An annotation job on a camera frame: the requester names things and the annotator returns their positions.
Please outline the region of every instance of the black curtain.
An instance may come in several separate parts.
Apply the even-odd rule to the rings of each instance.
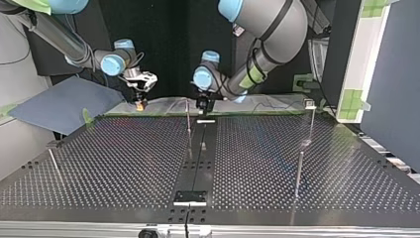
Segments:
[[[193,97],[193,72],[205,50],[221,54],[221,68],[232,73],[232,24],[218,12],[218,0],[102,0],[111,41],[132,39],[145,52],[141,66],[158,76],[150,99]]]

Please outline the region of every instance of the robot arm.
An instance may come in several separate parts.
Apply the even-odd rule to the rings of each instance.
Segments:
[[[7,0],[0,0],[0,12],[14,15],[30,31],[63,53],[68,63],[102,70],[110,76],[119,76],[137,91],[139,103],[158,81],[154,74],[140,70],[138,64],[143,54],[136,54],[131,40],[115,42],[113,52],[92,51],[80,36],[52,16],[28,10]]]
[[[218,71],[217,53],[204,52],[193,83],[202,92],[242,102],[249,89],[299,53],[307,33],[306,11],[300,0],[220,0],[219,11],[259,39],[261,47],[255,48],[257,40],[253,42],[247,63],[231,78]]]

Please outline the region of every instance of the gray panel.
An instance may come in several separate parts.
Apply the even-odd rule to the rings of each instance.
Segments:
[[[113,89],[73,76],[22,103],[9,114],[32,125],[69,135],[85,124],[83,109],[96,117],[124,100]]]
[[[332,106],[338,106],[362,0],[336,2],[322,86]]]
[[[362,129],[420,172],[420,1],[391,6],[374,71]]]

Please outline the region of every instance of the vertical metal pin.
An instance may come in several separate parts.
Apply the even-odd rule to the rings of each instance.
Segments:
[[[56,163],[55,156],[53,155],[53,150],[49,149],[49,152],[50,152],[50,156],[52,157],[53,166],[55,167],[56,170],[58,170],[58,164]]]
[[[302,176],[304,152],[300,152],[299,161],[297,163],[297,177],[296,177],[296,191],[294,192],[296,198],[299,197],[300,178]]]
[[[312,132],[312,129],[314,128],[315,112],[316,112],[316,108],[312,110],[311,132]]]
[[[188,123],[188,134],[191,136],[191,121],[189,118],[189,102],[188,102],[188,98],[185,101],[185,111],[186,111],[186,119],[187,119],[187,123]]]

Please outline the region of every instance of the black metal base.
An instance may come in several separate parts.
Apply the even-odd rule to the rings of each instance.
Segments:
[[[2,180],[0,220],[420,228],[420,186],[344,125],[215,119],[189,137],[186,118],[102,118],[55,151],[60,171],[44,154]]]

